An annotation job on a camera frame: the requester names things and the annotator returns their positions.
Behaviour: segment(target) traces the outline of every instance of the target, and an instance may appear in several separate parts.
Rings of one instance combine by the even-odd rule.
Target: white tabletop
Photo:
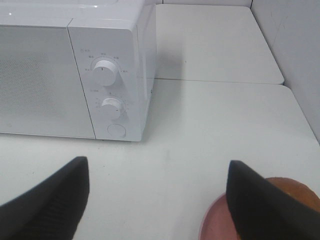
[[[282,84],[248,7],[156,6],[159,79]]]
[[[230,160],[320,195],[320,147],[276,84],[156,80],[142,142],[0,134],[0,204],[76,156],[90,194],[76,240],[196,240]]]

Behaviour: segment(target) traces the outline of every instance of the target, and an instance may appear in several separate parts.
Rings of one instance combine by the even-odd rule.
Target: microwave
[[[155,0],[1,0],[0,133],[140,141]]]

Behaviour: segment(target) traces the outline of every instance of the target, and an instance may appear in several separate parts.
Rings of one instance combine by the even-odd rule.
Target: pink plate
[[[227,205],[226,194],[220,196],[204,215],[199,240],[237,240],[237,232]]]

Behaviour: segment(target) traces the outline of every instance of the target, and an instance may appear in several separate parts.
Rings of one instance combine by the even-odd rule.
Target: timer knob
[[[93,80],[101,86],[111,86],[118,74],[117,66],[108,60],[98,61],[93,68]]]
[[[125,112],[125,104],[113,97],[103,100],[102,107],[111,120],[120,118],[121,114]]]

